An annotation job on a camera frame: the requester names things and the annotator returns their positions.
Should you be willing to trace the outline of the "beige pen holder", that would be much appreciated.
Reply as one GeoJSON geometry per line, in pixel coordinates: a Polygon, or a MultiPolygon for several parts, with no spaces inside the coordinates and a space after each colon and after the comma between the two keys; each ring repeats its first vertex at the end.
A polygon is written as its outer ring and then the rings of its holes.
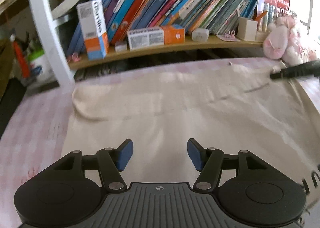
{"type": "Polygon", "coordinates": [[[244,41],[255,41],[257,26],[257,21],[239,17],[237,37],[244,41]]]}

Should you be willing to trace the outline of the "row of colourful books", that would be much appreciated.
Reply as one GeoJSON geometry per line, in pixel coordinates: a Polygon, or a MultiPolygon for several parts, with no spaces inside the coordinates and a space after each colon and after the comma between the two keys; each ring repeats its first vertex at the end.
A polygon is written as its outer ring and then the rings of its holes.
{"type": "MultiPolygon", "coordinates": [[[[185,33],[197,28],[208,29],[211,34],[221,27],[232,12],[250,18],[251,0],[102,0],[103,15],[110,44],[129,38],[131,33],[143,29],[156,30],[178,26],[185,33]]],[[[289,0],[265,0],[277,12],[289,10],[289,0]]]]}

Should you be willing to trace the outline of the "pink checkered bed sheet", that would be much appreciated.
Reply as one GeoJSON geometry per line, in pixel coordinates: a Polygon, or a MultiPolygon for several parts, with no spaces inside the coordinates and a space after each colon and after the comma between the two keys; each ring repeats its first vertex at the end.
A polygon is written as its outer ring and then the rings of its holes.
{"type": "MultiPolygon", "coordinates": [[[[236,58],[184,62],[148,67],[85,80],[84,84],[117,84],[149,73],[181,72],[196,74],[217,70],[229,64],[249,68],[272,67],[265,58],[236,58]]],[[[1,227],[19,227],[14,194],[21,184],[49,166],[61,155],[69,116],[73,87],[58,87],[24,97],[1,137],[1,227]]]]}

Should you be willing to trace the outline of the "white green lidded tub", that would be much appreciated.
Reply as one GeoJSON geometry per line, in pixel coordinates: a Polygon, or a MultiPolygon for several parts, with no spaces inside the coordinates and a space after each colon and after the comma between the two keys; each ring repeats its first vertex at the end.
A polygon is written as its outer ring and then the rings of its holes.
{"type": "Polygon", "coordinates": [[[41,46],[34,42],[29,43],[27,49],[27,60],[29,63],[31,75],[35,77],[37,82],[45,82],[53,77],[53,70],[46,57],[45,51],[41,46]]]}

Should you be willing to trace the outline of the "cream white garment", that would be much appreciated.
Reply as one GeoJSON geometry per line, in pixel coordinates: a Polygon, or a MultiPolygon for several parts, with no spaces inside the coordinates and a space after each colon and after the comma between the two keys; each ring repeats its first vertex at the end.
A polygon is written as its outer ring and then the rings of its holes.
{"type": "Polygon", "coordinates": [[[319,202],[319,112],[297,80],[231,65],[200,73],[148,73],[72,93],[62,154],[94,154],[133,141],[126,182],[189,182],[197,172],[187,141],[226,154],[246,149],[319,202]]]}

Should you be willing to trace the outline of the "small white box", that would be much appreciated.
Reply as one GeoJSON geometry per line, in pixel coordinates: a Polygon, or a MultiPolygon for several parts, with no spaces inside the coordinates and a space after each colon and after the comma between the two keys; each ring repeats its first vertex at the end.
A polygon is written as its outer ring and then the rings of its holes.
{"type": "Polygon", "coordinates": [[[191,33],[191,39],[196,42],[207,42],[209,30],[205,28],[196,28],[191,33]]]}

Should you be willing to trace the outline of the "upright white orange box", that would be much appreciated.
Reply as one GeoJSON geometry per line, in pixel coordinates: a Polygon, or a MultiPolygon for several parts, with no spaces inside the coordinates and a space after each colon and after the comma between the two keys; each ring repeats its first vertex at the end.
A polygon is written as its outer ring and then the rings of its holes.
{"type": "Polygon", "coordinates": [[[77,12],[88,59],[105,58],[109,45],[102,0],[79,4],[77,12]]]}

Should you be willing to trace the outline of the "flat white orange box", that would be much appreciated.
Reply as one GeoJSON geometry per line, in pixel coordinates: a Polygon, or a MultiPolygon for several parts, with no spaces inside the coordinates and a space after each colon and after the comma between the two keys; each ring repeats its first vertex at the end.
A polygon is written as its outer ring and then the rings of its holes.
{"type": "Polygon", "coordinates": [[[184,43],[185,29],[179,25],[129,30],[127,40],[131,50],[184,43]]]}

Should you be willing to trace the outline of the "pink plush toy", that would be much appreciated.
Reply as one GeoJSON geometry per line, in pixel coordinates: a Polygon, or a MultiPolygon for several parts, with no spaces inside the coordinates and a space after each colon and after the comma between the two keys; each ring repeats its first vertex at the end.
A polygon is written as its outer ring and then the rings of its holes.
{"type": "Polygon", "coordinates": [[[269,34],[263,42],[264,55],[296,66],[319,59],[316,43],[308,36],[295,13],[277,17],[268,26],[269,34]]]}

